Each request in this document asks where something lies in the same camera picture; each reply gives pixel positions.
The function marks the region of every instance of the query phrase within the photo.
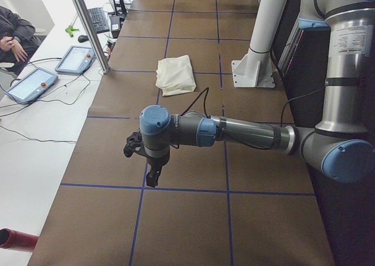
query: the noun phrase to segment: keyboard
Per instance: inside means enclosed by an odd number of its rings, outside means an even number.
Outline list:
[[[96,33],[105,33],[110,31],[107,16],[102,7],[90,8],[87,10],[88,15],[94,25]]]

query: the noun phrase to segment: white cloth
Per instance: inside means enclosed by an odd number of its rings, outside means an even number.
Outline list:
[[[189,56],[160,60],[156,86],[163,90],[163,96],[193,92],[196,85]]]

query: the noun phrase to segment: green object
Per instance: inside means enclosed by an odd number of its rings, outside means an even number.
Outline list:
[[[80,29],[75,29],[75,28],[73,28],[72,25],[69,25],[69,27],[65,29],[65,32],[67,32],[67,33],[69,34],[70,37],[73,37],[73,32],[74,32],[75,30],[80,30]]]

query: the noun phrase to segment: person's hand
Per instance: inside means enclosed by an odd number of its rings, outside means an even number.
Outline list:
[[[17,62],[25,62],[28,58],[28,54],[26,53],[26,51],[24,51],[22,45],[17,40],[13,40],[13,44],[14,46],[12,47],[12,51],[14,57],[16,57]]]
[[[14,47],[14,42],[17,40],[13,40],[10,36],[4,36],[0,40],[0,48],[4,52],[10,51]]]

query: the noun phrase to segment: warning label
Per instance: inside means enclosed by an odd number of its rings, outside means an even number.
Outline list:
[[[346,54],[370,56],[373,26],[354,26],[330,33],[329,57]]]

